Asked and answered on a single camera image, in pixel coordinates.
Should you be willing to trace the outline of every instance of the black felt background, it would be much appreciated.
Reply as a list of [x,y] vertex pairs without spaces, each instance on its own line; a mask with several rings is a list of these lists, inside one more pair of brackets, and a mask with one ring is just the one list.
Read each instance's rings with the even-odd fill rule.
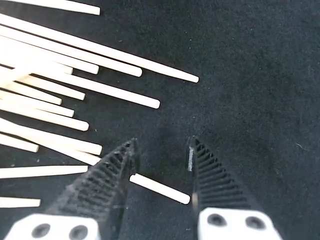
[[[160,109],[86,91],[63,106],[90,123],[80,132],[0,112],[25,126],[95,142],[104,153],[139,139],[140,172],[191,193],[187,137],[198,135],[233,166],[288,240],[320,238],[320,5],[318,1],[92,0],[94,16],[12,2],[0,13],[164,63],[198,84],[144,70],[141,78],[101,68],[78,76],[161,101]],[[78,164],[49,149],[0,146],[0,167]],[[0,180],[0,193],[41,198],[38,209],[0,209],[0,236],[42,211],[76,176]],[[131,186],[120,235],[192,239],[192,209]]]

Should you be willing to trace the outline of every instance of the mounting hole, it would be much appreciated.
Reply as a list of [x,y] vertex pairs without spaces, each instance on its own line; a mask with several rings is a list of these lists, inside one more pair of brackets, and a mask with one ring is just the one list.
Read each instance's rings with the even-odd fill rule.
[[83,240],[88,235],[88,228],[84,225],[75,226],[69,234],[71,240]]
[[266,228],[265,223],[260,218],[257,218],[255,216],[247,217],[245,223],[249,228],[252,229],[262,230]]
[[48,223],[43,223],[38,226],[36,226],[32,230],[32,237],[35,239],[43,238],[45,235],[47,235],[50,231],[50,225]]
[[227,225],[225,218],[219,214],[211,214],[210,216],[208,216],[208,223],[218,227]]

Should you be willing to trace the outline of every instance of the wooden dowel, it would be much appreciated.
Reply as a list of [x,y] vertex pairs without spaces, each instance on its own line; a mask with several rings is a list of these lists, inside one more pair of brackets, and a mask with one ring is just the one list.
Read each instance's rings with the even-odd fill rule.
[[4,86],[7,83],[14,82],[18,79],[28,76],[32,71],[30,69],[24,68],[23,66],[18,66],[15,69],[12,69],[5,74],[2,74],[0,79],[0,87]]
[[3,118],[0,118],[0,132],[15,135],[27,140],[36,138],[42,143],[57,145],[63,148],[78,150],[94,155],[100,155],[102,152],[101,145],[21,126]]
[[142,69],[126,63],[115,61],[103,56],[99,56],[87,51],[83,51],[71,46],[66,46],[61,43],[50,41],[38,36],[14,30],[5,26],[0,26],[0,35],[18,40],[20,42],[31,44],[43,49],[47,49],[56,53],[64,54],[76,59],[80,59],[89,63],[97,64],[109,69],[113,69],[122,73],[130,74],[136,77],[142,75]]
[[48,149],[52,149],[58,153],[64,154],[66,156],[69,156],[71,158],[77,159],[83,163],[89,164],[91,166],[96,165],[101,158],[95,155],[92,155],[87,152],[79,151],[79,150],[74,150],[74,149],[69,149],[69,148],[64,148],[61,146],[54,145],[53,143],[47,143],[44,141],[37,140],[35,138],[30,138],[30,140],[34,143],[37,143],[39,145],[42,145]]
[[75,111],[72,109],[68,109],[45,101],[40,101],[27,96],[21,96],[2,90],[0,90],[0,99],[5,100],[7,102],[12,102],[16,105],[27,106],[29,108],[39,109],[49,113],[59,114],[70,118],[72,118],[75,113]]
[[36,208],[40,206],[40,203],[40,199],[0,196],[0,208],[2,209]]
[[140,185],[158,194],[164,195],[173,200],[176,200],[182,204],[188,204],[190,202],[189,195],[182,193],[178,190],[175,190],[171,187],[168,187],[166,185],[163,185],[157,181],[151,180],[150,178],[142,176],[138,173],[130,177],[130,182]]
[[10,2],[30,4],[40,7],[61,9],[66,11],[100,15],[100,7],[69,0],[6,0]]
[[42,36],[44,38],[52,39],[64,44],[68,44],[70,46],[84,49],[135,66],[139,66],[141,68],[149,69],[160,74],[168,75],[174,78],[183,79],[194,83],[197,83],[199,81],[199,78],[197,76],[174,69],[172,67],[165,66],[163,64],[150,61],[123,51],[119,51],[114,48],[107,47],[92,41],[88,41],[80,37],[72,36],[57,30],[53,30],[31,22],[7,16],[5,14],[0,14],[0,23],[15,29]]
[[33,178],[45,176],[59,176],[80,174],[88,171],[88,166],[30,166],[0,168],[0,179]]
[[11,136],[0,134],[0,144],[8,147],[21,149],[29,152],[36,153],[39,150],[39,146],[27,141],[23,141]]
[[73,68],[51,60],[39,59],[31,54],[23,55],[12,52],[6,46],[0,45],[0,64],[16,68],[19,66],[30,66],[32,71],[35,69],[49,69],[51,71],[72,74]]
[[9,101],[0,100],[0,110],[26,116],[33,119],[38,119],[44,122],[53,123],[65,126],[71,129],[87,131],[89,124],[85,121],[80,121],[66,116],[61,116],[47,111],[38,110],[31,107],[13,104]]
[[101,94],[109,95],[115,98],[123,99],[136,104],[141,104],[150,108],[158,109],[160,107],[160,101],[151,97],[139,95],[130,91],[122,90],[113,86],[105,85],[96,81],[88,80],[82,77],[69,75],[59,72],[37,72],[41,76],[74,85],[80,88],[89,89]]
[[18,93],[30,98],[42,100],[48,103],[60,105],[62,103],[62,99],[56,96],[50,95],[43,91],[39,91],[29,86],[25,86],[16,82],[10,82],[6,85],[2,86],[3,89],[9,90],[14,93]]
[[5,46],[8,50],[18,51],[24,55],[37,55],[41,59],[48,59],[56,63],[79,69],[88,73],[97,74],[99,71],[98,65],[66,55],[62,55],[53,51],[49,51],[27,43],[23,43],[21,41],[17,41],[4,36],[0,36],[0,44],[2,46]]
[[[0,66],[0,75],[1,73],[6,73],[8,71],[10,71],[9,68]],[[52,81],[44,80],[44,79],[30,76],[30,75],[24,78],[18,79],[17,82],[27,84],[39,89],[47,90],[56,94],[64,95],[74,99],[84,100],[86,96],[86,94],[83,92],[74,90],[66,86],[62,86]]]

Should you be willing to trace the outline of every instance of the white wooden stick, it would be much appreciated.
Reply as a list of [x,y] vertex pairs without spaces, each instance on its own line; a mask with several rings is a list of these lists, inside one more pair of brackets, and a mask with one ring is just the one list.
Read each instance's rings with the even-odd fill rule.
[[37,59],[32,55],[18,54],[0,45],[0,64],[16,68],[23,65],[32,66],[31,70],[42,69],[43,71],[49,69],[50,71],[57,71],[66,74],[72,74],[73,68],[45,59]]
[[12,102],[16,105],[27,106],[29,108],[39,109],[49,113],[59,114],[70,118],[72,118],[75,113],[74,110],[69,108],[57,106],[55,104],[51,104],[45,101],[40,101],[27,96],[21,96],[2,90],[0,90],[0,99],[5,100],[7,102]]
[[23,141],[11,136],[0,134],[0,144],[8,147],[21,149],[29,152],[36,153],[39,150],[39,146],[27,141]]
[[58,98],[56,96],[45,93],[43,91],[39,91],[39,90],[34,89],[32,87],[25,86],[25,85],[22,85],[22,84],[19,84],[16,82],[7,83],[6,85],[2,86],[2,88],[9,90],[9,91],[12,91],[14,93],[25,95],[27,97],[46,101],[48,103],[58,104],[58,105],[60,105],[62,103],[61,98]]
[[0,196],[0,208],[34,208],[39,207],[40,199]]
[[86,171],[88,171],[88,166],[81,165],[8,167],[0,168],[0,179],[80,174]]
[[57,145],[62,148],[78,150],[94,155],[100,155],[102,152],[101,145],[21,126],[3,118],[0,118],[0,132],[15,135],[27,140],[36,138],[42,143]]
[[3,74],[0,79],[0,87],[4,86],[7,83],[11,83],[18,79],[28,76],[32,71],[23,66],[18,66],[7,73]]
[[62,9],[72,12],[100,15],[100,7],[69,0],[6,0],[10,2]]
[[182,204],[188,204],[190,202],[189,195],[182,193],[178,190],[175,190],[171,187],[168,187],[166,185],[163,185],[157,181],[151,180],[150,178],[142,176],[138,173],[130,177],[130,182],[140,185],[158,194],[164,195],[173,200],[176,200]]
[[44,141],[37,140],[36,138],[30,138],[30,140],[34,143],[37,143],[39,145],[42,145],[42,146],[48,148],[48,149],[52,149],[58,153],[67,155],[71,158],[77,159],[77,160],[79,160],[83,163],[89,164],[91,166],[96,165],[101,160],[100,157],[92,155],[87,152],[64,148],[61,146],[54,145],[52,143],[47,143]]
[[80,88],[89,89],[101,94],[109,95],[115,98],[130,101],[136,104],[141,104],[150,108],[158,109],[160,101],[151,97],[143,96],[130,91],[122,90],[113,86],[105,85],[96,81],[88,80],[82,77],[69,75],[59,72],[37,72],[36,74],[62,82],[74,85]]
[[80,59],[89,63],[97,64],[109,69],[113,69],[122,73],[130,74],[136,77],[142,75],[142,69],[126,63],[115,61],[103,56],[99,56],[87,51],[83,51],[71,46],[66,46],[61,43],[50,41],[38,36],[14,30],[5,26],[0,26],[0,35],[18,40],[20,42],[31,44],[43,49],[47,49],[56,53],[67,55],[76,59]]
[[5,46],[8,50],[17,51],[23,53],[24,55],[37,55],[41,59],[52,60],[56,63],[73,67],[88,73],[97,74],[99,71],[98,65],[23,43],[21,41],[16,41],[4,36],[0,36],[0,44]]
[[77,129],[80,131],[87,131],[89,129],[89,124],[85,121],[80,121],[51,112],[26,107],[24,105],[17,105],[5,100],[0,100],[0,110],[19,114],[33,119],[38,119],[48,123],[65,126],[72,129]]
[[[0,75],[1,73],[6,73],[10,71],[9,68],[0,66]],[[74,90],[72,88],[62,86],[60,84],[54,83],[52,81],[47,81],[38,77],[34,76],[26,76],[24,78],[20,78],[17,80],[17,82],[27,84],[39,89],[47,90],[56,94],[68,96],[70,98],[84,100],[86,94],[77,90]]]
[[197,83],[199,78],[189,73],[174,69],[163,64],[144,59],[123,51],[116,50],[92,41],[85,40],[80,37],[72,36],[57,30],[53,30],[44,26],[40,26],[31,22],[23,21],[11,16],[0,14],[0,23],[15,29],[26,31],[44,38],[52,39],[70,46],[84,49],[93,53],[97,53],[112,59],[116,59],[125,63],[139,66],[151,71],[168,75],[174,78],[187,80]]

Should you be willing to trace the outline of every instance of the screw hole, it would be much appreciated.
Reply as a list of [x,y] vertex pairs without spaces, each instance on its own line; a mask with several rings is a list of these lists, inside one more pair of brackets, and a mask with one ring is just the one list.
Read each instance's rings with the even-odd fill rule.
[[211,214],[208,216],[208,223],[218,227],[223,227],[227,225],[225,218],[219,214]]
[[71,240],[83,240],[88,235],[88,228],[84,225],[75,226],[69,234]]
[[263,230],[266,228],[265,223],[260,218],[257,218],[255,216],[247,217],[245,223],[249,228],[252,229]]
[[33,229],[31,235],[35,239],[40,239],[46,236],[49,233],[49,231],[50,231],[50,225],[48,223],[43,223],[36,226]]

